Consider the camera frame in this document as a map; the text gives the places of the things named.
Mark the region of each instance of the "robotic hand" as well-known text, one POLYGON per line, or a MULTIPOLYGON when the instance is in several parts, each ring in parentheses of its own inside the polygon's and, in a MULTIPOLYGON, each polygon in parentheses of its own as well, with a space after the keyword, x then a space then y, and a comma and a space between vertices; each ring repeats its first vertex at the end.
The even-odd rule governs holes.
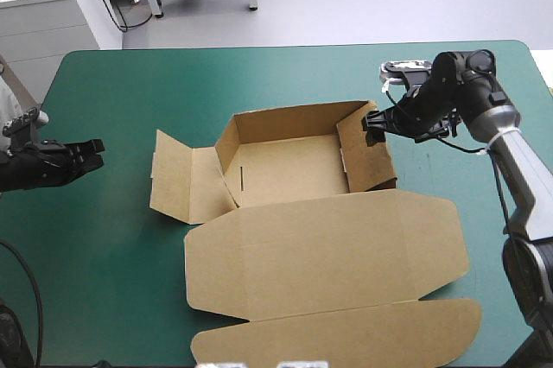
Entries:
POLYGON ((104 165, 99 139, 83 143, 39 141, 37 129, 45 114, 33 108, 8 122, 2 130, 11 145, 0 151, 0 193, 15 189, 58 187, 104 165))
POLYGON ((385 63, 383 92, 393 106, 368 113, 363 128, 369 145, 383 142, 385 132, 420 143, 456 136, 462 120, 476 141, 486 143, 508 235, 505 273, 526 323, 534 329, 505 367, 553 367, 553 175, 522 137, 520 114, 495 74, 495 57, 488 50, 440 53, 432 64, 385 63), (407 92, 398 102, 390 96, 389 84, 405 85, 407 92), (516 205, 510 218, 498 167, 516 205))

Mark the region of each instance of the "black wire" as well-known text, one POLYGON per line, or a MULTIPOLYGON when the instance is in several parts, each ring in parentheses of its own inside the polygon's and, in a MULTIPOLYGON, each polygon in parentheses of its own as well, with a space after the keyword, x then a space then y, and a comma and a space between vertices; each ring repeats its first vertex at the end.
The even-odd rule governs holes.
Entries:
MULTIPOLYGON (((512 236, 511 226, 509 225, 509 210, 505 202, 505 196, 503 194, 503 186, 501 185, 501 179, 499 178, 499 166, 497 161, 495 160, 495 153, 490 150, 488 151, 488 154, 490 155, 490 160, 492 161, 493 177, 495 178, 495 187, 497 188, 497 191, 498 191, 499 203, 501 204, 501 212, 503 213, 503 219, 505 220, 505 229, 507 231, 507 235, 509 236, 509 243, 512 244, 512 250, 514 252, 515 262, 517 263, 518 272, 520 273, 520 278, 523 281, 524 288, 528 292, 531 292, 531 286, 528 284, 527 280, 524 277, 524 266, 522 265, 520 253, 518 251, 519 247, 514 237, 512 236)), ((536 300, 536 304, 534 306, 536 307, 536 310, 539 313, 539 316, 542 318, 542 321, 546 326, 547 330, 551 333, 551 335, 553 335, 553 325, 551 324, 551 320, 545 314, 540 304, 541 303, 538 299, 536 300)))
POLYGON ((149 20, 152 19, 152 16, 154 16, 153 14, 149 14, 149 17, 147 19, 145 19, 144 21, 138 23, 138 24, 135 24, 135 25, 127 25, 127 22, 124 18, 124 14, 123 12, 121 12, 121 9, 119 8, 119 4, 117 3, 117 1, 114 1, 113 2, 115 4, 115 8, 118 10, 119 12, 119 15, 121 16, 121 19, 123 20, 123 27, 126 28, 126 29, 135 29, 136 27, 140 27, 142 25, 144 25, 146 22, 148 22, 149 20))
POLYGON ((19 251, 17 251, 13 245, 11 245, 5 240, 2 240, 1 238, 0 238, 0 245, 4 246, 9 252, 11 252, 11 254, 13 254, 16 257, 21 267, 23 267, 23 269, 25 270, 25 273, 27 274, 27 277, 31 282, 31 286, 33 287, 33 293, 35 294, 35 301, 36 301, 36 315, 38 319, 38 337, 36 339, 35 368, 40 368, 41 358, 42 358, 42 337, 43 337, 43 331, 44 331, 41 291, 38 289, 38 283, 36 282, 35 276, 33 275, 33 271, 31 270, 27 262, 25 262, 25 259, 19 253, 19 251))
POLYGON ((136 27, 140 27, 141 25, 144 25, 146 22, 148 22, 151 17, 153 16, 152 14, 149 15, 149 17, 143 21, 143 22, 140 22, 136 25, 127 25, 124 17, 123 17, 123 13, 121 13, 121 10, 119 10, 119 13, 121 14, 121 17, 123 18, 123 22, 124 22, 124 25, 121 26, 119 25, 118 21, 116 20, 116 18, 113 16, 113 14, 111 13, 111 10, 110 10, 110 7, 108 6, 107 2, 105 0, 102 0, 102 3, 104 4, 104 7, 105 7, 105 10, 107 11, 108 15, 110 16, 111 18, 111 21, 113 22, 113 24, 117 27, 117 29, 119 31, 121 31, 122 33, 126 33, 129 31, 129 29, 133 29, 133 28, 136 28, 136 27))
POLYGON ((443 139, 442 137, 439 137, 439 136, 436 136, 435 137, 435 140, 436 141, 439 141, 441 143, 443 143, 444 145, 448 145, 450 148, 453 148, 453 149, 458 149, 460 150, 461 152, 465 152, 466 154, 478 154, 479 152, 481 152, 483 149, 485 148, 476 148, 476 149, 467 149, 467 148, 463 148, 462 146, 457 146, 451 142, 448 142, 446 141, 445 139, 443 139))

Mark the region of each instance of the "box flap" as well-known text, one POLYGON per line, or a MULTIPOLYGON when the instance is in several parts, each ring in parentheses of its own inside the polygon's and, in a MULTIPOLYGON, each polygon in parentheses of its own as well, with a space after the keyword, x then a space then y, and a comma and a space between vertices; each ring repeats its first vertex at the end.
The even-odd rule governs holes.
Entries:
POLYGON ((205 223, 236 208, 215 148, 191 149, 158 130, 149 206, 189 224, 205 223))
POLYGON ((366 101, 321 103, 234 115, 241 143, 280 141, 336 133, 336 124, 366 101))
POLYGON ((191 178, 192 149, 158 130, 149 207, 174 219, 190 222, 191 178))
POLYGON ((361 119, 376 108, 374 102, 369 102, 336 124, 351 193, 367 191, 387 181, 395 187, 396 172, 386 143, 367 146, 361 124, 361 119))
POLYGON ((247 320, 414 300, 467 270, 454 204, 400 190, 240 208, 185 238, 189 305, 247 320))
POLYGON ((428 368, 460 357, 480 317, 478 302, 469 299, 410 301, 214 329, 197 334, 191 348, 198 363, 240 361, 249 368, 294 360, 428 368))

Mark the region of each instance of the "white cabinet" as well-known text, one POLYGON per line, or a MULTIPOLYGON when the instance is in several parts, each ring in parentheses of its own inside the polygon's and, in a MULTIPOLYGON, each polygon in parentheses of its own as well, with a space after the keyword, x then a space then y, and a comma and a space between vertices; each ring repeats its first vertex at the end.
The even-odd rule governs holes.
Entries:
POLYGON ((120 49, 122 41, 101 0, 0 0, 0 54, 37 102, 64 55, 120 49))

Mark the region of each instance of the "unfolded cardboard box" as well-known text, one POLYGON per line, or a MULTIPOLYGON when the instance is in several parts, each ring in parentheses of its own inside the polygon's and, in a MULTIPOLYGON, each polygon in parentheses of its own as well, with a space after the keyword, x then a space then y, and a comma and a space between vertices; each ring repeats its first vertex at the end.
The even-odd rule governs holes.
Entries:
POLYGON ((301 105, 234 115, 211 148, 157 131, 150 206, 189 224, 238 207, 395 187, 385 143, 368 147, 367 101, 301 105))
POLYGON ((448 200, 390 189, 239 208, 184 244, 189 305, 249 321, 197 334, 199 363, 434 367, 480 324, 476 301, 420 300, 468 269, 448 200))

